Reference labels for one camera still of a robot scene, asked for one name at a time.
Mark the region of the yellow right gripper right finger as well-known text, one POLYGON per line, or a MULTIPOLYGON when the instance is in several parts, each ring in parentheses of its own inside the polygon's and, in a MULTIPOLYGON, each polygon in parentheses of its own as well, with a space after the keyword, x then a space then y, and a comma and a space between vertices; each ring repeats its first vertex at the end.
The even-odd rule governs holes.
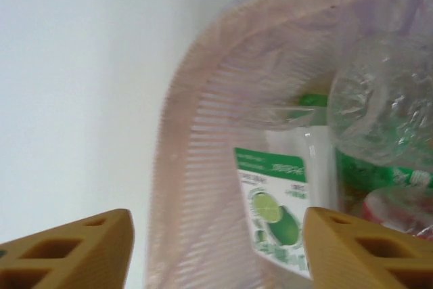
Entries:
POLYGON ((432 242, 310 207, 304 248, 314 288, 431 288, 432 242))

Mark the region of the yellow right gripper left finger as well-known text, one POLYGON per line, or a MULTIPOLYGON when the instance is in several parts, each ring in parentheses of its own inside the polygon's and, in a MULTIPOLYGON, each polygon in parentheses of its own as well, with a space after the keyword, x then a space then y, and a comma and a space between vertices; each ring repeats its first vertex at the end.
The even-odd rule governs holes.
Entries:
POLYGON ((2 288, 123 288, 131 212, 114 209, 1 244, 2 288))

